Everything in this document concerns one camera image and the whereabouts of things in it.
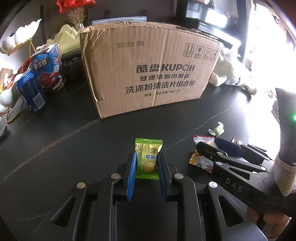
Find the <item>person right hand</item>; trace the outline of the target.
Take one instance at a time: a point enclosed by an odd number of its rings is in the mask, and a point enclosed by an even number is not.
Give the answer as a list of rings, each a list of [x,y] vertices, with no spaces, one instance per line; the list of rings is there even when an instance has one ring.
[[[247,208],[246,214],[257,225],[260,214],[250,207]],[[268,240],[276,240],[288,225],[290,217],[279,211],[273,210],[271,212],[265,213],[263,220],[267,224],[273,226],[271,231],[266,234],[266,237]]]

